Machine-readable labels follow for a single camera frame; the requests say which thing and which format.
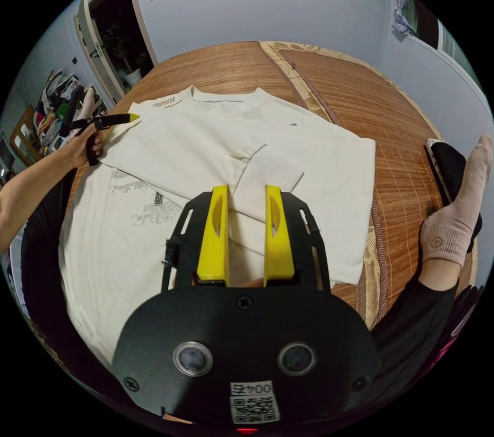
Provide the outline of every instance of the potted plant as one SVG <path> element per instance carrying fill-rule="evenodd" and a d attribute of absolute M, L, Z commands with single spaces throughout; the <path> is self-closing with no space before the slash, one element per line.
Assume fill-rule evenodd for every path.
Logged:
<path fill-rule="evenodd" d="M 102 32 L 101 39 L 103 40 L 103 46 L 107 52 L 117 58 L 122 59 L 127 67 L 128 75 L 124 77 L 125 82 L 132 88 L 142 78 L 140 74 L 140 68 L 132 70 L 127 60 L 129 52 L 130 38 L 122 30 L 119 24 L 112 24 L 108 29 Z"/>
<path fill-rule="evenodd" d="M 141 51 L 139 55 L 137 55 L 136 64 L 140 69 L 143 69 L 149 60 L 149 54 L 146 51 Z"/>

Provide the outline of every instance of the open door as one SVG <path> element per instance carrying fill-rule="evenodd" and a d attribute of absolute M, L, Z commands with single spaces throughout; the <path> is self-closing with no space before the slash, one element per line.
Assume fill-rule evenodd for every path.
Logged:
<path fill-rule="evenodd" d="M 79 29 L 79 38 L 82 48 L 86 51 L 89 63 L 96 78 L 101 82 L 103 89 L 115 104 L 124 97 L 125 92 L 113 66 L 105 51 L 101 48 L 98 31 L 95 29 L 90 10 L 89 0 L 81 0 L 79 12 L 76 16 L 76 27 Z"/>

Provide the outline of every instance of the qr code sticker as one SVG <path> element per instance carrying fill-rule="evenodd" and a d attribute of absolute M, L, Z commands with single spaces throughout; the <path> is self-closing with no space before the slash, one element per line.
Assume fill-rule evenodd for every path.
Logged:
<path fill-rule="evenodd" d="M 271 381 L 231 384 L 230 405 L 234 423 L 259 424 L 280 420 Z"/>

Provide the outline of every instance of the red light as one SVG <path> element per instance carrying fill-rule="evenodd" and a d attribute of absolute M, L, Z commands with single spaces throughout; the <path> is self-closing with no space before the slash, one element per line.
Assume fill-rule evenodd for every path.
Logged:
<path fill-rule="evenodd" d="M 237 428 L 237 432 L 243 433 L 244 435 L 252 435 L 258 430 L 258 428 Z"/>

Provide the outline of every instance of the curtain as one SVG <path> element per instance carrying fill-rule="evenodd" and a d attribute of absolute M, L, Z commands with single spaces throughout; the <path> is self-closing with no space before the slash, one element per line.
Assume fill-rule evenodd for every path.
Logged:
<path fill-rule="evenodd" d="M 394 19 L 395 23 L 392 25 L 392 28 L 403 34 L 404 36 L 416 36 L 418 37 L 416 31 L 405 17 L 405 8 L 409 4 L 411 0 L 393 0 L 394 1 Z"/>

